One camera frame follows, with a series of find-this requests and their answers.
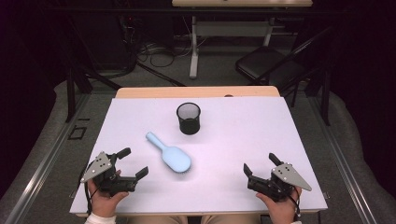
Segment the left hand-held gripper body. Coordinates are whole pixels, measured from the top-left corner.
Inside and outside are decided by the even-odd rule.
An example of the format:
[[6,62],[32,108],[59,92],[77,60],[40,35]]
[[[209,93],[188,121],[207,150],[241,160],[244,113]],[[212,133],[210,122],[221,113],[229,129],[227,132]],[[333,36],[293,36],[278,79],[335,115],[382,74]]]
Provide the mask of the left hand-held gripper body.
[[122,191],[133,192],[137,179],[118,175],[115,166],[117,160],[117,153],[106,154],[101,151],[88,165],[80,182],[87,183],[92,180],[100,191],[107,192],[110,196]]

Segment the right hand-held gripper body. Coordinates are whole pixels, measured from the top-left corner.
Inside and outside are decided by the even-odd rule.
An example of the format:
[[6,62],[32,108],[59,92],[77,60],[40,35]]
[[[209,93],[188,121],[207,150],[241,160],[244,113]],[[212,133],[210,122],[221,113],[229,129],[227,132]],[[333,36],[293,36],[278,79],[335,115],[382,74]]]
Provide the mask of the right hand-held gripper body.
[[283,201],[291,195],[295,187],[312,190],[312,187],[289,163],[283,163],[271,170],[271,177],[247,177],[247,188],[262,193],[273,201]]

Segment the light blue plastic scoop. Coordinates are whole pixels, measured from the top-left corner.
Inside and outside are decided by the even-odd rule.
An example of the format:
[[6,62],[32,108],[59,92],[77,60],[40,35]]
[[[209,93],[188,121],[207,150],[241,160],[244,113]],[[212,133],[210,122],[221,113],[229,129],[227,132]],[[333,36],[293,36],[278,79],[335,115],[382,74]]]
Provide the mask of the light blue plastic scoop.
[[146,138],[162,152],[162,160],[175,173],[185,173],[191,168],[190,156],[179,147],[165,145],[154,133],[147,133]]

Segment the black mesh cup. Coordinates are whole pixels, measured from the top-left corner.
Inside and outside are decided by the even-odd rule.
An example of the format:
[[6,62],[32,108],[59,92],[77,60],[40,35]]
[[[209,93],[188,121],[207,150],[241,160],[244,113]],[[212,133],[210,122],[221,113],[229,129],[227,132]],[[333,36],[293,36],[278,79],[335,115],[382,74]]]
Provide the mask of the black mesh cup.
[[177,108],[179,129],[187,135],[196,134],[200,130],[201,108],[191,102],[183,103]]

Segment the person's left hand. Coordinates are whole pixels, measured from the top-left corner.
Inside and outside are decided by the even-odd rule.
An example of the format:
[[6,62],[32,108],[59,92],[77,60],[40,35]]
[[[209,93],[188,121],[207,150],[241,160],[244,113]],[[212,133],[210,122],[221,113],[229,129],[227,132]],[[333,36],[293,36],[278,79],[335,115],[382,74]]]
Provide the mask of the person's left hand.
[[114,217],[118,204],[129,196],[127,191],[110,196],[108,193],[100,191],[92,180],[88,181],[88,190],[92,202],[92,212],[99,217]]

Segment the person's right hand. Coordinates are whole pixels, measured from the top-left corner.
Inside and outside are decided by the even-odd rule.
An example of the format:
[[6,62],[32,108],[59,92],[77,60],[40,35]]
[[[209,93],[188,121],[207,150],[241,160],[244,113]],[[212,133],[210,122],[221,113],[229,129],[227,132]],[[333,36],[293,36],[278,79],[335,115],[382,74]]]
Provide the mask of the person's right hand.
[[295,187],[290,195],[291,199],[278,203],[262,193],[257,193],[256,196],[267,206],[273,224],[297,224],[294,202],[299,200],[301,193],[302,189]]

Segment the black metal stand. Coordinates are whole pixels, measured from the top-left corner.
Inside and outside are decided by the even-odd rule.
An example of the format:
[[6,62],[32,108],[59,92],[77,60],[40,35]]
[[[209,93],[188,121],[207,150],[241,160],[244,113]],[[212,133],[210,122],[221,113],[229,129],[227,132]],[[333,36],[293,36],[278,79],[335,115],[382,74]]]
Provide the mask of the black metal stand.
[[109,80],[108,78],[100,75],[96,71],[80,65],[77,68],[70,68],[66,76],[66,92],[67,92],[67,118],[66,122],[69,122],[76,114],[76,91],[75,87],[78,87],[83,94],[90,94],[93,90],[92,84],[89,78],[96,79],[101,83],[107,85],[111,89],[117,91],[121,88],[121,85]]

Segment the black folding chair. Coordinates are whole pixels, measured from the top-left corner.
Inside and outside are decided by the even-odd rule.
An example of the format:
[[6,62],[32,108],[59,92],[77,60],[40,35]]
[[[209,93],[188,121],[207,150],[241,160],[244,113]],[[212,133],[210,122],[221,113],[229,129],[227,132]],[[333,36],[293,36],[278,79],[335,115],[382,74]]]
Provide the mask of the black folding chair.
[[303,63],[303,54],[317,46],[332,31],[328,27],[312,36],[287,55],[270,47],[259,47],[235,63],[235,70],[249,80],[250,85],[274,86],[279,92],[296,86],[302,79],[318,71],[317,66]]

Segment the white desk with metal legs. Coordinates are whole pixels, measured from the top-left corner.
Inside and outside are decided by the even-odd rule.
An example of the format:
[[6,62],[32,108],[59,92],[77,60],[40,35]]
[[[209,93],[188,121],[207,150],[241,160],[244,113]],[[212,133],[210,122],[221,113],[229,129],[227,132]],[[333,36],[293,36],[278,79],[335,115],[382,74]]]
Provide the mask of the white desk with metal legs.
[[[174,7],[190,9],[295,9],[311,7],[312,4],[312,0],[172,0]],[[264,46],[267,46],[272,31],[269,21],[199,21],[196,16],[192,16],[190,78],[195,79],[198,74],[198,36],[261,36]]]

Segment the black floor socket frame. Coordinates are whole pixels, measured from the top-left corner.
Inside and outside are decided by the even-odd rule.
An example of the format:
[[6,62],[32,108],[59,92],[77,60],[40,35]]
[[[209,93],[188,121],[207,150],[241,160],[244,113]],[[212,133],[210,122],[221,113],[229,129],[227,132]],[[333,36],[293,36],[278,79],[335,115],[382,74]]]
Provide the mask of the black floor socket frame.
[[75,126],[72,129],[71,133],[68,135],[68,139],[69,140],[81,140],[84,137],[86,131],[87,131],[86,127]]

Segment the metal floor rail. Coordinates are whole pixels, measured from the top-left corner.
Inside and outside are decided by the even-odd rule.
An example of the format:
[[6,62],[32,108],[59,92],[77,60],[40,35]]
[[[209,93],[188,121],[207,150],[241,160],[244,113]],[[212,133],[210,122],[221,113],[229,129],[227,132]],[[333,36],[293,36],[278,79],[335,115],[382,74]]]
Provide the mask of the metal floor rail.
[[321,116],[318,99],[316,99],[315,97],[309,97],[308,102],[311,105],[320,129],[322,130],[325,138],[328,141],[328,144],[330,145],[330,151],[332,153],[333,160],[335,161],[340,175],[343,178],[348,194],[352,202],[354,203],[354,206],[361,218],[362,224],[377,224],[375,216],[362,193],[361,187],[358,184],[357,179],[353,175],[352,170],[347,163],[347,159],[344,156],[341,147],[332,132],[331,127],[325,123]]
[[79,187],[80,172],[90,157],[90,147],[86,135],[81,140],[69,140],[68,135],[75,126],[87,128],[81,116],[89,100],[88,94],[79,97],[75,116],[63,125],[9,216],[0,224],[83,223],[69,210]]

